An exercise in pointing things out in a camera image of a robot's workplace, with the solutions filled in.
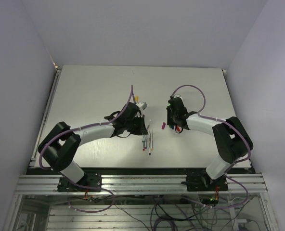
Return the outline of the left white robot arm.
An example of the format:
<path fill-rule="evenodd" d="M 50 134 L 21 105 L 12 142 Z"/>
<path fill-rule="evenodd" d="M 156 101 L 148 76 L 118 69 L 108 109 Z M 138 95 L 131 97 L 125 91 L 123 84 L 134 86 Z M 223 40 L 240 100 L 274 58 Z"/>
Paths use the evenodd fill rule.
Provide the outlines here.
<path fill-rule="evenodd" d="M 87 186 L 99 187 L 101 180 L 87 175 L 74 161 L 77 149 L 89 142 L 129 135 L 147 135 L 143 111 L 146 102 L 129 102 L 121 111 L 115 111 L 104 117 L 99 123 L 87 128 L 71 129 L 65 122 L 57 123 L 38 146 L 38 152 L 49 166 L 68 178 L 69 185 L 75 191 Z"/>

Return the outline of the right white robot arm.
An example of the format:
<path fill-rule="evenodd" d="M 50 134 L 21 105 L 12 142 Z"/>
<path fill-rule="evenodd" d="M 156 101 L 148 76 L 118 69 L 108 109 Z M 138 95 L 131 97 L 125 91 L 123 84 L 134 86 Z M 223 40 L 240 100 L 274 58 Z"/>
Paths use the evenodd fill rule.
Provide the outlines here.
<path fill-rule="evenodd" d="M 179 96 L 171 96 L 168 100 L 167 124 L 174 127 L 177 133 L 195 130 L 214 137 L 219 156 L 205 169 L 200 181 L 208 191 L 217 186 L 218 178 L 253 149 L 252 140 L 237 117 L 216 119 L 189 112 Z"/>

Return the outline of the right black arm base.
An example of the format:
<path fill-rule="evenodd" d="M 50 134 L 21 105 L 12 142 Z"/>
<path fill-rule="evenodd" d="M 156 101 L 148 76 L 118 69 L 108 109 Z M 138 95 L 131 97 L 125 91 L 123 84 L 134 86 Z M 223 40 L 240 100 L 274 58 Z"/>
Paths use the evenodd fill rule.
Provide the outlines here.
<path fill-rule="evenodd" d="M 186 173 L 186 178 L 181 182 L 187 187 L 188 192 L 220 192 L 228 191 L 226 178 L 221 176 L 212 180 L 204 168 L 190 168 Z"/>

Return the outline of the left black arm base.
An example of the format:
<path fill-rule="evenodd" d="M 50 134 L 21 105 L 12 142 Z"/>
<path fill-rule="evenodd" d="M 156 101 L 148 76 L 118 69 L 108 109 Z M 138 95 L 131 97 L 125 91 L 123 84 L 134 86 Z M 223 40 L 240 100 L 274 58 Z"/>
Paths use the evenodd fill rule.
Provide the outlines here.
<path fill-rule="evenodd" d="M 85 174 L 77 183 L 72 182 L 67 177 L 59 179 L 57 185 L 58 192 L 100 192 L 102 186 L 102 178 L 97 173 L 91 175 Z"/>

